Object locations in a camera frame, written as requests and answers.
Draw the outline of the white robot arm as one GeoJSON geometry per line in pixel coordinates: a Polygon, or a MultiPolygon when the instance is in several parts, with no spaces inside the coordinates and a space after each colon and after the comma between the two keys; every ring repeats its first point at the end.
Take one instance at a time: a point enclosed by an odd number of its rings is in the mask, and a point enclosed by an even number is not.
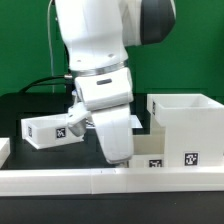
{"type": "Polygon", "coordinates": [[[74,77],[68,126],[79,136],[90,118],[107,162],[134,153],[128,46],[159,43],[175,25],[174,0],[55,0],[74,77]]]}

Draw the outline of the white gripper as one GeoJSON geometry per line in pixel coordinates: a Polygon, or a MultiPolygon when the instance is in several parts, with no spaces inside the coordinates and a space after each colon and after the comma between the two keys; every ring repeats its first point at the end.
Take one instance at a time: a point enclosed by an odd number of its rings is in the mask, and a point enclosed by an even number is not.
{"type": "Polygon", "coordinates": [[[130,70],[125,67],[103,75],[77,77],[75,84],[84,108],[91,113],[107,162],[116,164],[129,160],[134,153],[130,70]]]}

